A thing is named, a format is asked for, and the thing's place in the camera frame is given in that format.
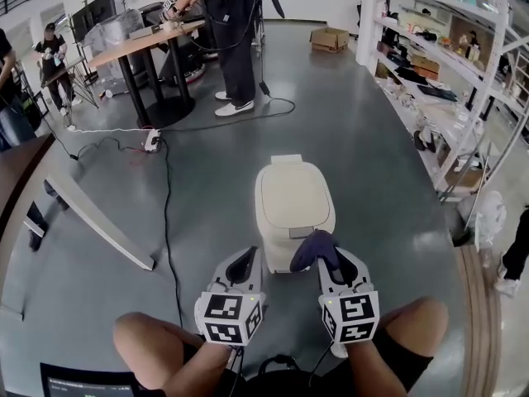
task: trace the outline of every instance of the person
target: person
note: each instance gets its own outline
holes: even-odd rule
[[[117,352],[138,382],[167,397],[343,395],[400,397],[436,354],[448,324],[446,306],[421,298],[383,316],[373,341],[348,344],[348,361],[323,377],[273,371],[246,382],[226,369],[232,349],[143,313],[114,325]]]
[[[35,47],[37,57],[42,60],[42,74],[44,82],[53,78],[61,69],[64,69],[64,58],[68,46],[64,41],[63,36],[57,37],[55,35],[55,24],[53,22],[46,25],[44,29],[44,40],[39,41]],[[66,93],[66,99],[71,102],[72,106],[77,106],[82,102],[80,98],[75,97],[72,82],[69,78],[68,72],[61,75],[58,79],[48,84],[51,99],[57,107],[57,110],[66,116],[68,108],[63,104],[63,99],[60,97],[59,84],[62,85]]]
[[[523,270],[529,256],[529,205],[520,217],[514,243],[502,257],[498,267],[498,280],[494,287],[509,297],[514,297],[520,288]]]
[[[0,60],[0,65],[2,65],[0,73],[0,153],[2,153],[36,138],[36,135],[29,121],[22,114],[22,105],[12,77],[12,68],[17,61],[17,55],[2,29],[0,29]],[[44,186],[46,193],[56,198],[63,210],[69,207],[47,181],[44,182]],[[27,217],[44,232],[48,230],[48,224],[34,203],[31,204]],[[39,250],[41,241],[38,235],[30,231],[30,248],[33,251]]]
[[[167,12],[178,19],[191,2],[177,0]],[[212,20],[213,35],[218,46],[219,62],[226,90],[215,94],[218,100],[229,102],[217,109],[218,117],[229,117],[254,109],[255,78],[251,59],[253,17],[260,0],[204,0],[207,15]]]

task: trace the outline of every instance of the black shorts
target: black shorts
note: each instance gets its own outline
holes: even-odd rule
[[[433,357],[419,356],[396,343],[385,329],[378,330],[373,338],[380,356],[391,368],[393,373],[409,391],[426,370]],[[184,362],[187,363],[197,352],[197,349],[184,344]],[[312,378],[312,388],[308,388],[310,373],[304,371],[273,371],[256,376],[246,381],[239,377],[232,397],[236,396],[271,396],[282,395],[347,395],[354,396],[355,385],[353,372],[348,361],[343,361],[338,367],[324,376],[315,375]],[[226,370],[217,387],[216,397],[228,397],[236,380],[236,373]]]

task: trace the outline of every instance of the open cardboard box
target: open cardboard box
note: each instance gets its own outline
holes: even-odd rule
[[[313,50],[322,50],[329,53],[339,53],[349,45],[349,32],[336,28],[321,28],[311,32]]]

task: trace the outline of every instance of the seated person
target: seated person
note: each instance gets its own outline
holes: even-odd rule
[[[68,46],[64,42],[63,36],[57,37],[55,35],[55,24],[51,22],[46,25],[44,30],[44,40],[38,42],[35,47],[37,57],[42,59],[41,65],[43,83],[53,78],[57,72],[64,69],[63,60],[66,56],[67,49]],[[70,81],[68,72],[62,74],[58,79],[48,84],[48,89],[50,90],[53,103],[57,107],[57,110],[63,116],[66,116],[68,111],[67,107],[63,104],[63,99],[60,97],[59,84],[62,85],[69,104],[76,106],[82,103],[82,100],[75,97],[74,89],[72,88],[72,82]]]
[[[239,378],[236,384],[236,374],[226,370],[229,346],[204,342],[143,313],[116,321],[114,343],[140,384],[163,391],[156,395],[400,397],[430,364],[447,323],[444,304],[418,299],[383,316],[373,341],[346,345],[349,360],[321,378],[303,371],[274,371],[248,382]]]

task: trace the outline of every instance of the metal shelving unit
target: metal shelving unit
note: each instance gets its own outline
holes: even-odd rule
[[[517,52],[517,49],[524,46],[529,50],[529,37],[520,37],[508,25],[509,1],[498,0],[498,12],[491,12],[459,0],[416,0],[419,2],[432,2],[438,7],[451,7],[457,12],[457,16],[465,18],[469,22],[478,22],[484,28],[493,31],[493,46],[488,60],[486,70],[483,72],[472,65],[467,59],[458,56],[455,52],[450,52],[437,43],[424,40],[420,36],[412,34],[405,28],[394,22],[394,19],[383,17],[385,0],[363,0],[362,15],[360,22],[360,36],[356,60],[360,65],[366,66],[374,75],[376,66],[380,61],[390,71],[394,71],[396,65],[388,60],[383,54],[376,50],[383,28],[396,31],[399,35],[406,37],[415,45],[420,46],[427,53],[428,58],[436,60],[442,65],[453,69],[459,76],[472,84],[477,90],[474,98],[472,110],[468,112],[468,121],[464,123],[457,136],[448,136],[445,139],[450,141],[451,152],[442,164],[441,168],[432,176],[435,189],[442,189],[446,183],[445,177],[449,173],[451,166],[455,163],[459,155],[472,145],[474,127],[479,120],[479,115],[485,109],[489,98],[492,96],[502,102],[519,115],[518,125],[514,128],[508,145],[500,155],[496,165],[488,172],[484,186],[498,173],[502,163],[508,157],[512,147],[520,136],[527,119],[529,118],[529,105],[522,106],[515,98],[505,94],[505,88],[495,80],[500,57],[504,53]],[[509,44],[505,44],[506,37],[510,39]],[[419,103],[425,103],[413,89],[414,84],[401,81],[408,92],[413,95]]]

